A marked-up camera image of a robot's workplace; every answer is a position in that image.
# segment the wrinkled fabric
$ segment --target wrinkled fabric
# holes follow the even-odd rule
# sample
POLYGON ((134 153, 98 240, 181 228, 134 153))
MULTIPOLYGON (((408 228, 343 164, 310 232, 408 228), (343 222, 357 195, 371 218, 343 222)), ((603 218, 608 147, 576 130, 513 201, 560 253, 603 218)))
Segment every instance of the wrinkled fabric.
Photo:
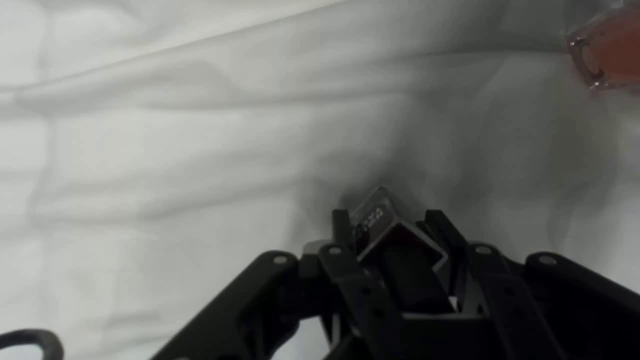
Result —
MULTIPOLYGON (((256 255, 387 185, 470 240, 640 290, 640 102, 585 0, 4 0, 0 331, 153 355, 256 255)), ((319 358, 303 328, 279 360, 319 358)))

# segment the white fabric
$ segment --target white fabric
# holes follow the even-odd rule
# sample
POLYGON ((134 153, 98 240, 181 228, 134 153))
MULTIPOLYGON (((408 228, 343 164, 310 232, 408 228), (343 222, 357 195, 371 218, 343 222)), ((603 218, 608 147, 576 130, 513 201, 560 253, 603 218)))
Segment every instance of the white fabric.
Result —
MULTIPOLYGON (((1 0, 0 331, 157 350, 268 248, 387 185, 517 261, 640 288, 640 102, 561 0, 1 0)), ((281 353, 310 356, 314 337, 281 353)))

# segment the black plastic part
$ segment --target black plastic part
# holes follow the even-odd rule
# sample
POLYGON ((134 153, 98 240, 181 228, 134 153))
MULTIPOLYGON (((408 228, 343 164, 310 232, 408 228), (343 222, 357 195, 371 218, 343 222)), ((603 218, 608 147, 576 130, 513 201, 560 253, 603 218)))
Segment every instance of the black plastic part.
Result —
POLYGON ((447 292, 455 297, 463 297, 465 248, 467 248, 465 238, 449 222, 449 218, 440 210, 425 210, 423 222, 418 222, 418 228, 423 230, 434 242, 438 242, 449 258, 445 268, 440 270, 440 278, 447 283, 447 292))
POLYGON ((279 290, 274 311, 279 318, 303 321, 326 317, 336 311, 336 297, 328 285, 319 258, 303 255, 298 262, 298 277, 279 290))
POLYGON ((454 313, 445 290, 434 274, 440 253, 425 247, 404 227, 395 227, 364 261, 376 268, 400 313, 454 313))
POLYGON ((501 255, 475 244, 467 247, 465 256, 505 360, 566 360, 528 286, 509 273, 501 255))
POLYGON ((0 334, 0 350, 13 347, 38 347, 42 360, 62 360, 63 349, 53 332, 47 331, 16 331, 0 334))
POLYGON ((366 350, 359 339, 349 334, 341 343, 337 343, 337 347, 331 349, 323 360, 366 360, 366 358, 371 358, 371 355, 366 350))
POLYGON ((334 232, 334 242, 348 247, 355 255, 366 248, 367 236, 359 232, 359 228, 352 227, 348 210, 331 212, 331 232, 334 232))
POLYGON ((402 318, 387 292, 367 277, 341 244, 319 251, 319 262, 343 300, 343 317, 357 328, 373 360, 411 360, 402 318))
POLYGON ((538 300, 571 360, 640 358, 640 299, 633 292, 547 253, 528 256, 523 277, 544 295, 538 300))
POLYGON ((151 360, 265 360, 298 328, 274 314, 274 299, 298 261, 285 253, 258 256, 151 360))
POLYGON ((414 353, 430 355, 427 360, 504 360, 489 318, 425 318, 406 321, 406 327, 414 353))

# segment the white sheet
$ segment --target white sheet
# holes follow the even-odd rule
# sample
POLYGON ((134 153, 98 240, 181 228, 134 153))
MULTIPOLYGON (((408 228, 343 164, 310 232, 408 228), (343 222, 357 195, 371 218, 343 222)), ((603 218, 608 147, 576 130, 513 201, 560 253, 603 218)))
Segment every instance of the white sheet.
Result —
MULTIPOLYGON (((561 50, 594 8, 1 0, 0 331, 148 358, 379 183, 640 290, 637 98, 588 93, 561 50)), ((312 334, 281 358, 314 358, 312 334)))

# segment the black mechanical part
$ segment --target black mechanical part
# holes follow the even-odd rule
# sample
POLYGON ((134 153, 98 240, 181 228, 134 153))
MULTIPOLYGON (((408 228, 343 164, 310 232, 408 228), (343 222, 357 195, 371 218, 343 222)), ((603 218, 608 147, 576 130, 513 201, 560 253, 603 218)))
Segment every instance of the black mechanical part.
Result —
MULTIPOLYGON (((415 235, 379 202, 361 208, 367 228, 336 210, 334 240, 299 261, 258 256, 151 360, 268 360, 303 318, 319 318, 326 360, 640 358, 637 295, 557 255, 516 264, 467 244, 438 210, 415 235)), ((50 332, 0 337, 0 349, 16 345, 62 360, 50 332)))
POLYGON ((298 322, 271 313, 279 285, 288 283, 296 270, 298 261, 291 255, 258 256, 153 360, 270 358, 298 328, 298 322))
POLYGON ((57 337, 50 331, 16 331, 0 334, 0 350, 13 347, 38 347, 42 360, 62 360, 63 350, 57 337))

